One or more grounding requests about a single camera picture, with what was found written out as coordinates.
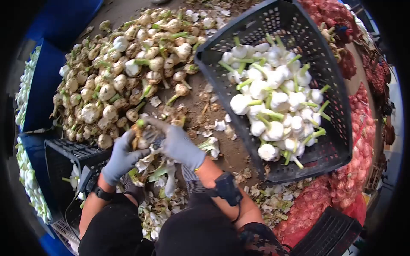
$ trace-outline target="blue plastic bin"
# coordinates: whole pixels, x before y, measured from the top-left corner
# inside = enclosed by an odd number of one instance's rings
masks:
[[[22,132],[52,126],[49,119],[54,109],[52,98],[62,79],[58,72],[66,62],[65,54],[47,40],[41,39],[37,45],[42,47],[34,70]]]
[[[49,0],[26,36],[34,41],[46,38],[60,50],[68,52],[102,4],[103,0]]]
[[[41,188],[44,199],[50,213],[54,218],[60,219],[62,216],[58,210],[57,201],[51,190],[50,179],[48,178],[46,154],[44,151],[44,141],[57,138],[53,131],[42,134],[19,134],[24,149],[27,152],[31,166],[36,175],[36,180]]]

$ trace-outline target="person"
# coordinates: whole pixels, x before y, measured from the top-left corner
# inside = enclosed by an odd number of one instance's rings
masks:
[[[188,206],[164,223],[157,242],[143,238],[138,217],[142,193],[127,173],[150,150],[131,152],[134,134],[129,130],[114,143],[111,158],[97,182],[105,192],[114,193],[122,177],[125,192],[114,194],[110,201],[95,193],[87,197],[80,221],[80,256],[288,255],[265,225],[258,206],[242,189],[240,208],[205,192],[205,188],[215,187],[215,180],[223,171],[191,142],[181,127],[154,118],[145,121],[165,135],[161,153],[182,164]]]

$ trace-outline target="gray work glove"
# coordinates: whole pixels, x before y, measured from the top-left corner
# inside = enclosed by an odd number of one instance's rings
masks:
[[[202,165],[206,153],[192,143],[181,127],[169,125],[164,121],[151,117],[146,117],[144,120],[157,127],[165,135],[165,139],[159,148],[162,154],[186,165],[192,171]]]
[[[129,172],[139,159],[150,154],[150,149],[132,151],[131,141],[135,137],[133,130],[126,131],[117,138],[108,164],[101,170],[104,180],[111,186],[115,186],[120,178]]]

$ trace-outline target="wrist strap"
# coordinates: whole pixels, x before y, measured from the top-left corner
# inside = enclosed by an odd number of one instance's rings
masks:
[[[93,192],[97,195],[98,198],[101,198],[102,200],[105,200],[105,201],[111,201],[115,195],[115,192],[113,193],[105,192],[102,188],[98,186],[94,187]]]

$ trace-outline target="black plastic basket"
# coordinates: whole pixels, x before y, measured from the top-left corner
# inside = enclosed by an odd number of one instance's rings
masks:
[[[362,225],[327,207],[312,229],[293,248],[297,256],[340,256],[356,240]]]
[[[314,146],[306,147],[300,160],[305,166],[302,170],[293,162],[283,165],[285,160],[282,158],[278,162],[269,162],[271,171],[268,180],[274,184],[296,181],[346,165],[352,155],[350,105],[333,53],[315,23],[298,3],[267,0],[229,22],[202,44],[195,55],[195,62],[231,116],[236,133],[252,157],[259,178],[264,179],[265,173],[264,162],[257,154],[260,141],[251,135],[247,117],[235,115],[230,108],[230,100],[238,91],[230,84],[226,77],[227,71],[218,65],[218,61],[224,52],[235,45],[234,36],[238,36],[243,44],[257,45],[263,42],[266,33],[280,35],[288,50],[301,53],[302,63],[310,63],[311,88],[320,89],[326,84],[330,85],[324,99],[330,101],[325,113],[332,118],[330,122],[323,120],[321,124],[327,135],[320,136]]]
[[[53,220],[64,217],[65,211],[75,193],[69,182],[62,178],[69,178],[76,164],[81,171],[85,165],[89,167],[104,165],[111,155],[110,150],[99,149],[97,145],[89,146],[71,142],[66,139],[45,140],[47,172],[50,178],[51,189],[58,202],[59,216],[53,216]],[[80,200],[76,200],[67,211],[67,223],[75,227],[79,223],[81,215]]]

